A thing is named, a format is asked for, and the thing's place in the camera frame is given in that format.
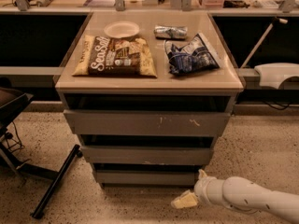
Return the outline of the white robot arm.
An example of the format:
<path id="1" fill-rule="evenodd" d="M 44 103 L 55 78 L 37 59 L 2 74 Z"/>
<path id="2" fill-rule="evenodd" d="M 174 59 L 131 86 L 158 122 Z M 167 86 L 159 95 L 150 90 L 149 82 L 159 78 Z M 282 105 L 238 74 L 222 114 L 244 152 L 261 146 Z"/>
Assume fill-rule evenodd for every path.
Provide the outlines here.
<path id="1" fill-rule="evenodd" d="M 220 205 L 244 214 L 264 211 L 291 224 L 299 224 L 298 195 L 267 189 L 239 176 L 218 179 L 200 169 L 193 191 L 186 190 L 171 205 L 182 209 L 199 203 Z"/>

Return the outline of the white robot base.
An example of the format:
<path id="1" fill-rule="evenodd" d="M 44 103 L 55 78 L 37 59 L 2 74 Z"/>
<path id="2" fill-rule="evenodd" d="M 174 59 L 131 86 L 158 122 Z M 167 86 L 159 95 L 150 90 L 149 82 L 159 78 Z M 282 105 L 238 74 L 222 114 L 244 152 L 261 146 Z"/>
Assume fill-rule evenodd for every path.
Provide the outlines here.
<path id="1" fill-rule="evenodd" d="M 289 78 L 299 77 L 299 64 L 266 63 L 257 65 L 254 70 L 260 76 L 260 86 L 278 89 Z"/>

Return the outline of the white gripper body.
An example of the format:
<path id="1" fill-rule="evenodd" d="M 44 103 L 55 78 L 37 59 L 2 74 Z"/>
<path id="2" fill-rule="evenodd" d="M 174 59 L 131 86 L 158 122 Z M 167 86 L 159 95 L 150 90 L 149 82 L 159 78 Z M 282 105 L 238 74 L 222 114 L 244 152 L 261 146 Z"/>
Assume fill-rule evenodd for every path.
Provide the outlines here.
<path id="1" fill-rule="evenodd" d="M 222 205 L 222 186 L 224 181 L 213 176 L 200 177 L 194 186 L 194 192 L 201 203 Z"/>

